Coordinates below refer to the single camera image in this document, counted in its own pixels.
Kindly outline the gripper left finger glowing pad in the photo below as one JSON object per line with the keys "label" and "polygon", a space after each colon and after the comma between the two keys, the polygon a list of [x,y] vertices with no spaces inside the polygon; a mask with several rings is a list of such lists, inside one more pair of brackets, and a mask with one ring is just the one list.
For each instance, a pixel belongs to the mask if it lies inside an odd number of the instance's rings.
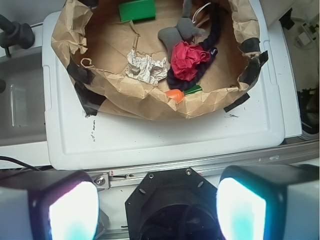
{"label": "gripper left finger glowing pad", "polygon": [[92,240],[99,195],[85,171],[3,171],[2,240]]}

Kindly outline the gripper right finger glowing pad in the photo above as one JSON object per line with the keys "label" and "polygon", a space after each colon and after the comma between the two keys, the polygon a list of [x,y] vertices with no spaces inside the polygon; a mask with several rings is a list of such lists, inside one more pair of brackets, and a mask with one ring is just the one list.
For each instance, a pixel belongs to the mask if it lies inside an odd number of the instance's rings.
{"label": "gripper right finger glowing pad", "polygon": [[320,168],[230,165],[220,176],[216,211],[227,240],[318,240]]}

